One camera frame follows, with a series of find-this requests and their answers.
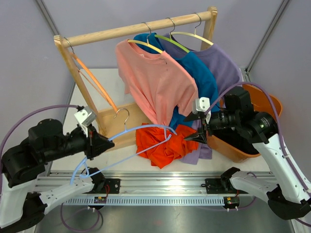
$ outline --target pink t-shirt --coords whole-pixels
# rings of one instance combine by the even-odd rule
[[[116,46],[119,75],[125,93],[131,93],[137,105],[154,123],[169,125],[175,106],[187,116],[198,88],[186,70],[165,51],[151,54],[127,40]]]

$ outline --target metal floor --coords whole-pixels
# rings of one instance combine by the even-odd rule
[[[241,206],[250,197],[241,197]],[[82,206],[64,206],[64,218]],[[101,210],[104,222],[94,233],[293,233],[290,221],[274,215],[268,205],[256,200],[245,210],[222,211],[222,207],[196,206],[106,206]],[[67,223],[87,229],[97,219],[91,211],[76,215]],[[37,225],[36,233],[70,233],[60,220],[60,207],[55,208]]]

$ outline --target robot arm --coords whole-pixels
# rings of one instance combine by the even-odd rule
[[[209,101],[193,103],[192,113],[185,121],[200,119],[201,127],[197,133],[186,140],[207,141],[206,134],[232,130],[252,144],[263,156],[277,183],[267,182],[247,175],[233,167],[221,175],[222,186],[237,189],[254,195],[267,202],[272,211],[280,218],[288,220],[305,216],[310,210],[311,183],[302,173],[285,146],[287,155],[281,150],[277,125],[273,117],[265,112],[254,111],[249,93],[242,87],[234,87],[224,95],[225,109],[205,115]],[[303,179],[302,185],[296,174]]]
[[[73,185],[33,193],[37,176],[44,165],[65,156],[84,151],[88,159],[114,147],[114,143],[97,133],[91,122],[96,118],[88,108],[75,114],[78,126],[63,135],[63,125],[46,119],[29,129],[20,145],[10,148],[2,157],[2,196],[0,198],[0,233],[16,233],[40,222],[44,215],[72,197],[104,187],[105,178],[98,173],[91,178],[77,178]],[[98,171],[91,168],[90,173]]]

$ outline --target light blue hanger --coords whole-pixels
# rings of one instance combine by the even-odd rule
[[[167,130],[167,129],[170,130],[170,131],[172,131],[173,134],[177,135],[177,133],[175,132],[175,130],[173,130],[171,127],[165,126],[165,125],[157,125],[157,124],[152,124],[152,125],[141,125],[141,126],[134,127],[134,128],[131,128],[131,129],[128,130],[128,129],[126,128],[126,121],[127,121],[128,118],[130,117],[130,112],[129,112],[126,108],[121,108],[121,109],[119,109],[119,110],[116,112],[116,115],[115,115],[113,118],[115,118],[115,117],[117,116],[118,112],[121,111],[121,110],[126,110],[127,113],[128,113],[127,119],[126,119],[125,122],[124,122],[124,128],[125,128],[125,129],[124,129],[123,132],[118,133],[118,134],[112,136],[111,138],[109,138],[109,141],[112,141],[112,140],[114,140],[115,138],[117,138],[117,137],[119,137],[119,136],[121,136],[121,135],[123,135],[123,134],[125,134],[125,133],[131,132],[131,131],[134,131],[134,130],[138,130],[138,129],[150,128],[150,127],[163,128],[163,129],[164,129],[165,140],[162,141],[162,142],[160,142],[160,143],[158,143],[158,144],[156,144],[156,145],[153,145],[153,146],[151,146],[151,147],[149,147],[149,148],[147,148],[147,149],[144,149],[144,150],[142,150],[142,151],[140,151],[140,152],[138,152],[138,153],[136,153],[136,154],[133,154],[133,155],[131,155],[131,156],[128,156],[128,157],[126,157],[126,158],[124,158],[124,159],[122,159],[122,160],[120,160],[120,161],[118,161],[118,162],[116,162],[116,163],[114,163],[114,164],[112,164],[112,165],[109,165],[109,166],[107,166],[107,167],[105,167],[105,168],[103,168],[103,169],[101,169],[101,170],[99,170],[99,171],[97,171],[97,172],[94,172],[93,174],[90,174],[90,173],[89,173],[89,170],[88,170],[87,164],[86,164],[87,158],[85,157],[85,158],[78,164],[78,166],[75,168],[75,170],[74,170],[74,172],[73,172],[73,174],[72,174],[71,180],[70,180],[70,184],[73,184],[74,178],[75,178],[77,172],[80,170],[80,168],[81,168],[82,165],[85,166],[86,175],[80,174],[80,177],[81,177],[82,179],[85,179],[85,178],[91,177],[91,176],[93,176],[93,175],[96,175],[96,174],[98,174],[98,173],[100,173],[100,172],[102,172],[102,171],[104,171],[104,170],[107,170],[107,169],[109,169],[109,168],[111,168],[111,167],[113,167],[113,166],[115,166],[115,165],[117,165],[117,164],[123,163],[124,161],[126,161],[126,160],[128,160],[128,159],[130,159],[130,158],[133,158],[133,157],[136,156],[136,155],[139,155],[139,154],[141,154],[141,153],[144,153],[145,151],[147,151],[147,150],[149,150],[149,149],[152,149],[152,148],[154,148],[154,147],[157,147],[158,145],[161,145],[162,143],[167,142],[167,141],[171,138],[171,136],[172,136],[172,135],[170,134],[170,135],[167,137],[167,134],[166,134],[166,130]]]

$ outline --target clothes hanger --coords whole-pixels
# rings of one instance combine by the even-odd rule
[[[213,42],[211,42],[211,41],[205,39],[204,37],[201,37],[201,36],[196,34],[196,28],[201,25],[202,19],[201,19],[200,15],[198,13],[194,13],[194,14],[198,15],[198,17],[200,18],[200,24],[194,28],[194,34],[192,34],[192,33],[184,33],[184,32],[171,32],[170,36],[171,35],[188,35],[188,36],[192,36],[192,37],[198,38],[198,39],[204,41],[205,43],[207,43],[209,45],[213,45],[214,44]]]
[[[100,82],[95,78],[95,76],[92,74],[92,72],[87,68],[87,66],[77,57],[77,55],[74,53],[73,47],[71,46],[70,42],[67,40],[68,44],[70,45],[72,52],[70,53],[70,55],[74,58],[74,60],[76,60],[77,63],[80,64],[80,66],[86,71],[86,73],[91,77],[91,79],[93,80],[93,82],[97,85],[98,88],[95,87],[95,85],[78,69],[79,74],[82,74],[86,80],[95,88],[95,90],[98,91],[98,93],[110,104],[110,106],[112,106],[113,110],[115,110],[115,112],[118,111],[118,108],[116,107],[115,103],[113,102],[113,100],[111,99],[111,97],[108,95],[108,93],[106,92],[106,90],[103,88],[103,86],[100,84]]]
[[[177,133],[175,132],[175,130],[173,130],[171,127],[169,127],[169,126],[164,126],[164,125],[158,125],[158,124],[141,125],[141,126],[134,127],[134,128],[131,128],[131,129],[128,130],[127,127],[126,127],[126,122],[127,122],[127,120],[129,119],[129,117],[130,117],[130,112],[129,112],[126,108],[121,108],[121,109],[119,109],[119,110],[116,112],[116,114],[115,114],[115,116],[114,116],[113,118],[116,118],[117,115],[118,115],[118,113],[119,113],[119,111],[121,111],[121,110],[126,110],[126,111],[127,111],[127,114],[128,114],[126,120],[124,121],[124,131],[121,132],[121,133],[116,134],[115,136],[112,136],[111,138],[109,138],[110,141],[112,141],[113,139],[115,139],[115,138],[117,138],[117,137],[119,137],[119,136],[121,136],[121,135],[123,135],[123,134],[125,134],[125,133],[131,132],[131,131],[134,131],[134,130],[138,130],[138,129],[142,129],[142,128],[150,128],[150,127],[163,128],[163,129],[164,129],[164,137],[165,137],[165,140],[162,141],[162,142],[159,142],[158,144],[153,145],[153,146],[151,146],[151,147],[149,147],[149,148],[147,148],[147,149],[144,149],[144,150],[140,151],[139,153],[130,155],[130,156],[128,156],[128,157],[126,157],[126,158],[124,158],[124,159],[122,159],[122,160],[120,160],[120,161],[118,161],[118,162],[116,162],[116,163],[114,163],[114,164],[112,164],[112,165],[109,165],[109,166],[107,166],[107,167],[105,167],[105,168],[103,168],[103,169],[101,169],[101,170],[99,170],[99,171],[97,171],[97,172],[94,172],[94,173],[92,173],[92,174],[89,173],[89,170],[88,170],[87,164],[86,164],[87,157],[85,157],[85,158],[79,163],[79,165],[75,168],[75,170],[74,170],[74,172],[73,172],[73,174],[72,174],[71,180],[70,180],[70,184],[73,184],[74,178],[75,178],[77,172],[80,170],[80,168],[81,168],[82,165],[85,166],[86,174],[85,174],[85,175],[84,175],[84,174],[80,174],[80,177],[81,177],[82,179],[85,179],[85,178],[91,177],[91,176],[93,176],[93,175],[96,175],[96,174],[98,174],[98,173],[100,173],[100,172],[102,172],[102,171],[104,171],[104,170],[107,170],[107,169],[109,169],[109,168],[111,168],[111,167],[113,167],[113,166],[115,166],[115,165],[117,165],[117,164],[123,163],[124,161],[129,160],[130,158],[133,158],[133,157],[136,156],[136,155],[139,155],[139,154],[141,154],[141,153],[144,153],[145,151],[150,150],[150,149],[152,149],[152,148],[154,148],[154,147],[157,147],[157,146],[159,146],[160,144],[163,144],[163,143],[167,142],[167,141],[171,138],[171,136],[172,136],[171,134],[170,134],[169,136],[167,136],[167,133],[166,133],[166,130],[167,130],[167,129],[170,130],[173,134],[177,135]]]
[[[173,22],[173,24],[174,24],[174,29],[172,30],[172,31],[174,31],[174,30],[175,30],[175,23],[174,23],[174,21],[173,21],[171,18],[169,18],[169,19],[170,19],[170,20]],[[148,41],[148,37],[151,35],[151,28],[150,28],[150,26],[148,25],[148,23],[146,23],[146,22],[142,22],[142,23],[146,24],[147,27],[149,28],[150,34],[147,36],[147,41]],[[162,40],[166,40],[166,41],[171,42],[172,44],[174,44],[174,45],[178,46],[179,48],[181,48],[182,50],[184,50],[186,53],[190,52],[190,50],[187,49],[185,46],[183,46],[183,45],[179,44],[178,42],[172,40],[172,37],[167,38],[167,37],[165,37],[165,36],[158,35],[158,34],[155,34],[155,37],[161,38]]]
[[[147,36],[147,43],[146,42],[142,42],[142,41],[139,41],[139,40],[127,40],[127,42],[129,43],[136,43],[136,44],[140,44],[140,45],[144,45],[144,46],[147,46],[151,49],[153,49],[154,51],[158,52],[158,53],[163,53],[163,51],[161,49],[158,49],[156,46],[153,46],[151,44],[149,44],[149,39],[148,37],[151,35],[151,29],[149,27],[149,25],[147,24],[149,30],[150,30],[150,34]]]

